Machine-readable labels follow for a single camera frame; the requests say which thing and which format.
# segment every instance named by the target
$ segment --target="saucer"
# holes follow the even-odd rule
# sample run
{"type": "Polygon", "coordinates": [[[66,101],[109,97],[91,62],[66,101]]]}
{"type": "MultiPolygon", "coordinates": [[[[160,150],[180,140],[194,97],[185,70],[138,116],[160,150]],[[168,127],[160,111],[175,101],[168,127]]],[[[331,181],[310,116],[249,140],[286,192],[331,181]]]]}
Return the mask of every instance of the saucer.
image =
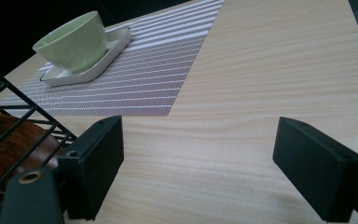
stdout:
{"type": "Polygon", "coordinates": [[[75,83],[83,83],[93,80],[100,76],[106,67],[123,51],[131,42],[131,31],[129,27],[121,28],[114,31],[106,32],[107,44],[106,53],[91,68],[84,72],[72,73],[52,66],[41,78],[40,81],[45,82],[49,86],[62,86],[75,83]]]}

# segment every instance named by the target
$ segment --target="light wood tabletop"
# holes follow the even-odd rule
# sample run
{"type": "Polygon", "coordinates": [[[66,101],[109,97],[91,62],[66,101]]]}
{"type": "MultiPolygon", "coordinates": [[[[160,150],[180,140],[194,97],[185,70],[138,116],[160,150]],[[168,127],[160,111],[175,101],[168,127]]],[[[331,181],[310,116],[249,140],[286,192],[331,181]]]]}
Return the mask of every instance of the light wood tabletop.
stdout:
{"type": "MultiPolygon", "coordinates": [[[[348,1],[226,0],[169,116],[123,117],[125,159],[94,223],[323,223],[272,160],[279,117],[358,153],[348,1]]],[[[77,135],[102,119],[55,118],[77,135]]]]}

